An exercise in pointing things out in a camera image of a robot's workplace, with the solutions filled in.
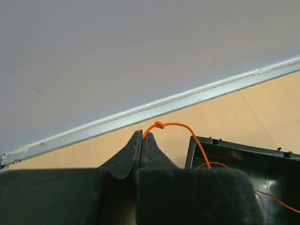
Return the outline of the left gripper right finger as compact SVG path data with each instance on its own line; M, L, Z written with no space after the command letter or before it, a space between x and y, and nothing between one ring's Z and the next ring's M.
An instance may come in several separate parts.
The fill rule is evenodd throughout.
M240 170L180 169L141 163L136 176L139 225L262 225L249 177Z

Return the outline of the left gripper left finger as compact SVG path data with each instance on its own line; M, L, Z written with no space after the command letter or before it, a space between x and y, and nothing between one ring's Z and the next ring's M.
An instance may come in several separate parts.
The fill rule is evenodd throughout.
M142 132L97 168L22 169L0 174L3 225L132 225Z

